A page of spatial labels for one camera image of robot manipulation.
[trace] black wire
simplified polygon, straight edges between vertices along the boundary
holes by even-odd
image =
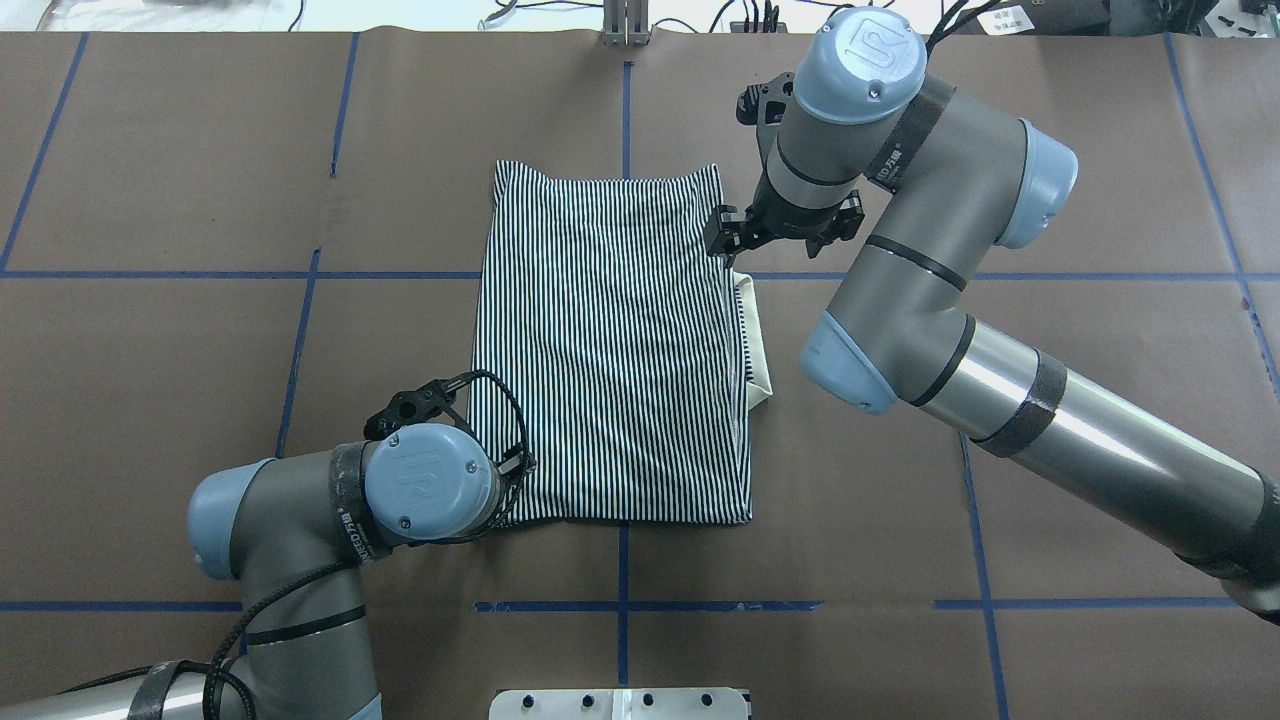
[[[960,29],[964,26],[969,24],[970,22],[973,22],[974,18],[977,18],[978,15],[980,15],[980,14],[986,13],[987,10],[995,8],[1001,1],[1002,0],[987,0],[982,5],[978,5],[973,10],[969,10],[965,14],[960,15],[960,18],[956,19],[956,23],[954,26],[951,26],[950,28],[947,28],[946,31],[943,31],[942,35],[940,35],[937,40],[933,40],[931,37],[929,42],[924,44],[925,51],[931,51],[932,53],[934,45],[937,45],[938,42],[942,42],[943,40],[946,40],[948,37],[951,37],[957,29]]]
[[[716,32],[716,26],[719,24],[719,19],[724,15],[724,10],[728,10],[728,6],[732,5],[733,3],[737,3],[737,0],[724,0],[724,4],[721,5],[719,12],[716,13],[716,19],[712,20],[712,28],[708,29],[707,32]]]
[[[146,675],[150,671],[151,671],[150,665],[143,665],[142,667],[131,667],[129,670],[122,670],[120,673],[114,673],[111,675],[106,675],[96,680],[81,683],[74,688],[67,688],[65,691],[58,694],[74,693],[78,691],[87,691],[90,688],[100,688],[102,685],[109,685],[111,683],[119,683],[120,680],[128,680],[131,678],[141,678],[142,675]],[[236,694],[239,696],[241,705],[244,707],[246,720],[255,720],[257,717],[257,706],[253,703],[253,694],[250,692],[248,685],[244,684],[244,680],[241,680],[239,678],[228,673],[227,670],[223,670],[220,667],[214,667],[212,665],[206,665],[204,662],[183,660],[178,662],[178,673],[200,673],[206,678],[209,675],[216,675],[220,682],[230,685],[232,689],[236,691]]]
[[[682,20],[682,19],[680,19],[680,18],[662,18],[660,20],[654,20],[654,22],[653,22],[653,27],[658,27],[658,26],[660,26],[662,23],[680,23],[680,24],[682,24],[682,26],[687,27],[689,29],[694,31],[695,33],[698,32],[698,31],[696,31],[696,29],[694,28],[694,26],[691,26],[691,24],[686,23],[685,20]]]
[[[58,694],[73,693],[77,691],[87,691],[90,688],[100,688],[102,685],[110,685],[111,683],[119,683],[120,680],[128,680],[129,678],[137,678],[138,675],[146,675],[151,671],[150,665],[143,665],[142,667],[131,667],[128,670],[122,670],[119,673],[113,673],[110,675],[104,675],[96,680],[90,680],[87,683],[81,683],[74,688],[67,688]]]
[[[955,18],[968,4],[969,0],[956,0],[950,8],[946,9],[946,12],[942,13],[942,17],[938,18],[938,24],[933,26],[933,32],[931,32],[928,40],[924,41],[925,54],[932,53],[933,46],[942,41],[947,24],[950,24],[951,19]]]
[[[289,29],[284,32],[293,32],[293,28],[298,27],[298,23],[302,22],[302,10],[306,9],[307,9],[307,0],[298,0],[298,17],[293,18],[293,22],[289,23]]]
[[[933,42],[934,38],[942,35],[942,31],[947,29],[947,24],[951,22],[951,18],[956,17],[956,13],[960,10],[964,10],[964,6],[969,4],[969,0],[956,0],[950,8],[945,6],[946,0],[941,0],[941,3],[943,5],[942,15],[938,18],[938,24],[933,26],[933,32],[929,33],[929,38],[925,41],[925,45]]]
[[[227,660],[227,655],[230,653],[232,647],[236,644],[236,641],[238,641],[239,637],[244,634],[244,629],[248,628],[248,624],[252,623],[253,618],[257,618],[257,615],[264,610],[266,610],[271,603],[297,589],[310,585],[311,583],[321,578],[329,577],[339,570],[346,570],[347,568],[351,566],[352,566],[351,562],[347,561],[339,561],[325,565],[324,568],[312,570],[306,575],[302,575],[301,578],[293,580],[292,583],[284,585],[283,588],[279,588],[271,594],[255,602],[252,607],[250,607],[248,610],[244,611],[243,615],[241,615],[239,620],[237,620],[236,624],[232,626],[232,630],[227,633],[227,637],[223,638],[223,644],[218,646],[218,652],[214,653],[214,659],[209,662],[209,665],[211,667],[220,669],[223,666],[223,662]],[[202,705],[205,708],[206,720],[219,720],[219,717],[221,716],[221,708],[218,707],[218,703],[214,702],[214,694],[220,682],[227,682],[228,684],[230,684],[223,675],[230,676],[229,674],[225,673],[223,674],[209,673],[205,675],[205,696]]]

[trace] black velcro strap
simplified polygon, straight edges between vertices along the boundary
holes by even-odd
[[[152,667],[133,693],[125,720],[160,720],[164,715],[164,701],[169,697],[169,688],[178,676],[180,665],[182,660],[170,660]]]
[[[310,623],[298,623],[297,625],[289,625],[287,628],[275,628],[274,630],[262,630],[259,633],[244,633],[244,642],[256,644],[269,644],[284,641],[296,641],[307,635],[314,635],[316,633],[323,633],[325,630],[337,628],[339,625],[346,625],[360,620],[365,616],[365,606],[352,607],[346,612],[339,612],[337,615],[330,615],[328,618],[321,618],[319,620],[311,620]]]
[[[867,179],[895,192],[906,167],[920,151],[924,138],[933,132],[933,126],[938,123],[942,110],[947,108],[947,102],[951,101],[955,92],[954,85],[947,85],[933,77],[925,78],[924,87],[906,104],[906,109],[902,110],[897,124],[890,131],[884,145],[867,165],[867,170],[863,173]]]
[[[955,287],[960,292],[964,292],[965,286],[969,284],[969,281],[964,279],[964,277],[960,275],[960,273],[952,270],[951,268],[947,268],[942,263],[938,263],[933,258],[929,258],[928,255],[920,252],[919,250],[915,250],[914,247],[908,247],[902,245],[901,242],[895,242],[887,237],[873,234],[867,238],[867,245],[870,245],[872,247],[879,247],[886,252],[897,255],[904,260],[910,260],[915,263],[916,265],[920,266],[920,269],[933,273],[934,275],[938,275],[940,278],[947,281],[948,283],[951,283],[952,287]]]
[[[1204,560],[1181,555],[1179,557],[1220,580],[1262,584],[1280,579],[1280,488],[1263,473],[1258,473],[1258,478],[1263,489],[1262,511],[1258,512],[1249,534],[1226,552],[1213,557]]]
[[[983,439],[975,439],[978,447],[995,455],[996,457],[1010,457],[1027,450],[1027,446],[1036,442],[1043,433],[1053,416],[1057,415],[1057,405],[1066,392],[1066,365],[1052,355],[1036,351],[1036,379],[1032,380],[1030,389],[1027,391],[1027,400],[1018,406],[1018,411],[998,430]]]
[[[329,502],[349,543],[351,560],[362,565],[390,555],[365,501],[364,455],[365,443],[353,442],[335,447],[329,459]]]
[[[937,379],[933,380],[933,384],[929,386],[929,389],[924,391],[924,395],[922,395],[920,397],[913,400],[911,405],[916,407],[923,407],[924,405],[928,405],[929,401],[938,395],[938,392],[942,391],[942,387],[947,384],[947,380],[951,379],[951,375],[956,373],[956,368],[959,368],[960,361],[964,360],[965,352],[969,352],[969,345],[973,342],[973,333],[977,329],[977,327],[978,323],[973,319],[973,315],[966,314],[964,316],[964,332],[960,333],[960,342],[956,343],[956,348],[951,354],[951,359],[947,360],[947,365],[942,368],[942,373],[940,373]]]

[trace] striped cloth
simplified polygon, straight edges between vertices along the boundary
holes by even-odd
[[[554,179],[502,161],[475,366],[507,380],[538,470],[513,523],[751,519],[748,360],[735,282],[701,228],[714,167],[672,179]],[[497,455],[511,411],[476,383]]]

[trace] metal bracket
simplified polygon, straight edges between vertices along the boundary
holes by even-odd
[[[852,240],[865,217],[863,200],[855,190],[840,204],[836,218],[827,225],[827,229],[820,234],[804,238],[804,249],[809,259],[817,258],[818,251],[837,240]],[[741,211],[732,205],[717,205],[703,227],[703,245],[707,247],[707,254],[724,258],[726,268],[732,268],[733,259],[744,250],[764,247],[777,238],[776,234],[764,228],[751,208]]]
[[[649,45],[649,0],[604,0],[604,44]]]
[[[503,691],[489,720],[750,720],[751,693],[733,688]]]

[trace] blue tape grid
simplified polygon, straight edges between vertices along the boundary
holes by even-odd
[[[27,215],[27,204],[31,202],[31,193],[36,190],[36,181],[40,179],[40,168],[45,165],[45,156],[49,154],[49,145],[54,141],[54,131],[58,129],[58,120],[63,117],[63,108],[67,106],[67,97],[72,94],[72,83],[76,82],[76,72],[79,70],[79,61],[84,58],[84,46],[88,44],[88,33],[82,32],[79,42],[76,44],[76,55],[72,56],[70,68],[67,69],[67,78],[63,79],[63,91],[58,94],[58,104],[54,105],[54,114],[49,118],[49,127],[45,128],[45,137],[40,141],[40,151],[36,152],[36,161],[31,165],[31,174],[27,176],[27,187],[18,200],[18,211],[13,215],[13,224],[9,225],[9,237],[5,238],[4,251],[0,251],[0,273],[9,266],[9,256],[13,255],[13,246],[18,242],[18,231],[22,229],[22,219]]]
[[[19,200],[13,223],[0,252],[0,278],[4,279],[305,279],[306,292],[298,320],[289,379],[282,409],[280,429],[276,438],[276,454],[280,455],[288,436],[292,416],[292,401],[297,387],[298,368],[306,341],[307,323],[315,286],[319,281],[344,279],[401,279],[401,281],[476,281],[479,272],[413,272],[413,270],[351,270],[323,272],[319,269],[320,249],[312,254],[311,266],[298,270],[9,270],[9,259],[17,243],[22,220],[40,177],[40,170],[47,156],[58,122],[67,105],[77,70],[84,55],[87,33],[81,33],[72,58],[61,92],[45,131],[40,150],[32,165],[26,188]],[[343,128],[349,104],[352,81],[360,45],[360,33],[352,33],[348,50],[342,100],[334,124],[333,154],[330,156],[329,177],[335,177],[342,146]],[[1258,348],[1265,360],[1272,392],[1280,400],[1280,373],[1276,372],[1274,354],[1266,333],[1258,319],[1256,302],[1249,288],[1252,282],[1277,282],[1280,273],[1247,273],[1240,261],[1238,246],[1226,215],[1222,210],[1216,183],[1201,146],[1199,133],[1187,102],[1181,74],[1178,65],[1172,38],[1165,35],[1165,49],[1170,72],[1178,95],[1179,109],[1187,126],[1192,149],[1203,177],[1206,191],[1213,208],[1215,218],[1231,261],[1231,273],[977,273],[977,281],[1027,282],[1027,281],[1093,281],[1093,282],[1234,282],[1248,304],[1251,323]],[[631,74],[632,64],[623,64],[622,73],[622,177],[631,177]],[[759,272],[760,281],[840,281],[844,273],[832,272]],[[1132,597],[1132,598],[993,598],[987,575],[986,552],[982,539],[982,525],[978,511],[978,495],[974,487],[973,468],[969,457],[968,441],[960,438],[964,457],[964,480],[969,496],[970,536],[974,562],[979,580],[979,600],[937,600],[938,611],[980,611],[987,629],[988,655],[992,667],[992,682],[997,697],[1001,720],[1009,717],[1009,705],[1004,683],[1004,670],[1000,660],[1000,643],[996,628],[996,611],[1042,611],[1042,610],[1143,610],[1143,609],[1235,609],[1235,603],[1225,597]],[[617,601],[575,602],[575,601],[516,601],[516,602],[477,602],[476,612],[612,612],[618,619],[618,683],[626,687],[630,682],[628,669],[628,616],[631,612],[809,612],[819,609],[822,601],[632,601],[630,600],[630,528],[626,523],[618,529],[618,598]],[[200,602],[200,601],[0,601],[0,612],[239,612],[238,602]]]

